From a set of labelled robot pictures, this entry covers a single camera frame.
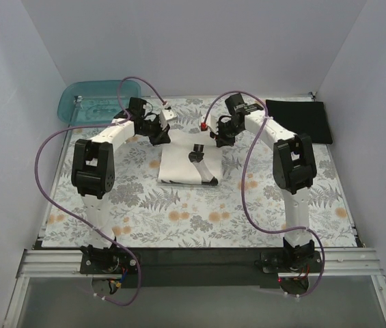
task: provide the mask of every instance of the folded towel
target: folded towel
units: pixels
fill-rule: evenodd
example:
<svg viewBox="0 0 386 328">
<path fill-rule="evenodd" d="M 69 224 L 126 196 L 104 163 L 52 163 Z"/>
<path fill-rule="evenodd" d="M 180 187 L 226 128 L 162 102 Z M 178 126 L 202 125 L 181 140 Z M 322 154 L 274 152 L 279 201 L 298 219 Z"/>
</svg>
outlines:
<svg viewBox="0 0 386 328">
<path fill-rule="evenodd" d="M 207 132 L 170 130 L 171 143 L 163 145 L 158 182 L 212 185 L 221 181 L 223 152 Z"/>
</svg>

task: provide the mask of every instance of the white backdrop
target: white backdrop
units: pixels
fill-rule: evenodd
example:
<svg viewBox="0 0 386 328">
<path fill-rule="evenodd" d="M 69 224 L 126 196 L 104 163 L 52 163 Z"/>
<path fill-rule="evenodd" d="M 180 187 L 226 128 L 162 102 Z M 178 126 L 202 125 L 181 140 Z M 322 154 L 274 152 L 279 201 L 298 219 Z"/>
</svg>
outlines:
<svg viewBox="0 0 386 328">
<path fill-rule="evenodd" d="M 23 0 L 59 73 L 166 96 L 316 91 L 366 0 Z"/>
<path fill-rule="evenodd" d="M 24 248 L 35 241 L 46 202 L 33 178 L 36 150 L 62 124 L 65 83 L 19 0 L 0 0 L 0 327 Z M 51 186 L 61 139 L 46 148 L 41 181 Z"/>
<path fill-rule="evenodd" d="M 386 1 L 366 4 L 319 97 L 357 229 L 386 273 Z"/>
</svg>

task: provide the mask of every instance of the floral pattern mat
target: floral pattern mat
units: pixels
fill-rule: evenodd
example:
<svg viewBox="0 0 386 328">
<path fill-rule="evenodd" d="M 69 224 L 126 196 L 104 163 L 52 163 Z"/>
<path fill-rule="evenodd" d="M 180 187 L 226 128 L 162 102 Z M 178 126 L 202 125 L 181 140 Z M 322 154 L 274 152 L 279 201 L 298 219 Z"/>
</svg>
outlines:
<svg viewBox="0 0 386 328">
<path fill-rule="evenodd" d="M 151 100 L 155 110 L 156 100 Z M 171 128 L 198 133 L 199 119 L 211 98 L 173 98 L 178 121 Z M 224 102 L 213 115 L 226 114 Z M 85 217 L 83 202 L 71 185 L 74 143 L 98 133 L 75 130 L 68 144 L 54 199 Z M 253 141 L 247 131 L 234 147 L 223 148 L 223 180 L 216 187 L 159 184 L 156 179 L 161 146 L 146 137 L 130 138 L 115 153 L 115 185 L 109 198 L 110 224 L 117 240 L 127 247 L 280 247 L 282 235 L 263 234 L 250 226 L 241 207 L 241 172 Z M 314 145 L 318 168 L 311 188 L 309 215 L 312 229 L 327 247 L 355 247 L 335 168 L 325 145 Z M 263 228 L 285 228 L 284 201 L 272 174 L 272 152 L 257 143 L 247 174 L 246 197 L 254 220 Z M 43 247 L 78 247 L 91 243 L 89 228 L 52 208 Z"/>
</svg>

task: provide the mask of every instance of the metal frame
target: metal frame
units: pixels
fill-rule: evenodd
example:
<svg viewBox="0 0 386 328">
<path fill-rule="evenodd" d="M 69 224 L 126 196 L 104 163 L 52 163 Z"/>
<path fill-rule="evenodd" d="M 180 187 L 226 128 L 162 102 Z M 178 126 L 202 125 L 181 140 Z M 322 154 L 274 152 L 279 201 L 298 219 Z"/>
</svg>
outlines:
<svg viewBox="0 0 386 328">
<path fill-rule="evenodd" d="M 29 277 L 20 277 L 16 280 L 3 328 L 15 328 L 17 326 L 29 287 L 29 280 Z"/>
<path fill-rule="evenodd" d="M 56 192 L 57 183 L 61 174 L 62 165 L 65 160 L 66 149 L 70 143 L 72 133 L 67 133 L 64 139 L 64 144 L 61 149 L 61 154 L 56 170 L 56 174 L 53 180 L 50 196 L 54 197 Z M 348 212 L 348 218 L 351 226 L 355 229 L 355 223 L 352 215 L 349 211 L 348 202 L 344 195 L 340 178 L 338 177 L 335 163 L 331 155 L 331 149 L 327 146 L 331 162 L 334 165 L 334 170 L 337 175 L 337 181 L 342 191 L 344 205 Z M 46 223 L 49 219 L 51 211 L 51 205 L 46 208 L 43 224 L 40 229 L 38 240 L 42 240 L 45 233 Z M 371 248 L 326 248 L 326 262 L 325 262 L 325 276 L 370 276 L 374 284 L 374 290 L 378 297 L 378 302 L 383 311 L 386 322 L 386 283 L 385 276 L 379 259 L 376 256 L 376 252 Z M 105 275 L 82 275 L 79 273 L 81 266 L 82 254 L 77 249 L 69 250 L 37 250 L 26 251 L 23 260 L 20 264 L 14 292 L 10 301 L 8 312 L 3 324 L 5 328 L 17 327 L 20 314 L 24 306 L 24 300 L 28 291 L 29 282 L 31 278 L 45 277 L 45 278 L 63 278 L 63 277 L 75 277 L 75 278 L 101 278 Z M 280 277 L 289 276 L 288 273 L 280 273 Z"/>
<path fill-rule="evenodd" d="M 373 275 L 372 282 L 386 322 L 386 283 L 384 275 Z"/>
<path fill-rule="evenodd" d="M 326 248 L 325 255 L 325 276 L 383 274 L 376 252 L 371 248 Z M 26 251 L 19 277 L 106 277 L 106 275 L 81 275 L 79 273 L 81 260 L 82 253 L 79 250 Z M 280 277 L 291 275 L 294 274 L 279 274 Z"/>
</svg>

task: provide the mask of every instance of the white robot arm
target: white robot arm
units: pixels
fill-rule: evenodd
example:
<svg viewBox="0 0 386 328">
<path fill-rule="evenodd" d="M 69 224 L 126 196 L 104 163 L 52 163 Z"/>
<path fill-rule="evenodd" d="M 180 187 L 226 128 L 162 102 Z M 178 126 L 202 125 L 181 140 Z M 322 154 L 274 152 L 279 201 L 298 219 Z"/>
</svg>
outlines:
<svg viewBox="0 0 386 328">
<path fill-rule="evenodd" d="M 311 138 L 296 135 L 273 118 L 266 118 L 260 105 L 246 104 L 240 94 L 230 96 L 225 103 L 231 116 L 216 120 L 210 115 L 202 130 L 210 130 L 217 146 L 233 146 L 237 134 L 246 130 L 257 135 L 267 119 L 260 139 L 273 151 L 273 177 L 284 197 L 286 228 L 309 228 L 309 188 L 317 174 Z M 284 249 L 292 263 L 304 261 L 314 253 L 311 234 L 306 230 L 286 232 Z"/>
<path fill-rule="evenodd" d="M 107 193 L 112 190 L 115 181 L 113 155 L 130 137 L 136 134 L 149 137 L 153 145 L 170 142 L 168 122 L 176 119 L 176 114 L 169 105 L 165 105 L 158 116 L 147 120 L 146 101 L 131 98 L 129 108 L 131 120 L 120 124 L 125 115 L 119 113 L 112 120 L 117 124 L 110 126 L 91 139 L 79 139 L 74 146 L 71 181 L 82 197 L 86 207 L 87 220 L 101 232 L 114 238 L 108 224 L 110 214 Z M 110 242 L 92 232 L 92 245 L 97 248 L 109 247 Z"/>
</svg>

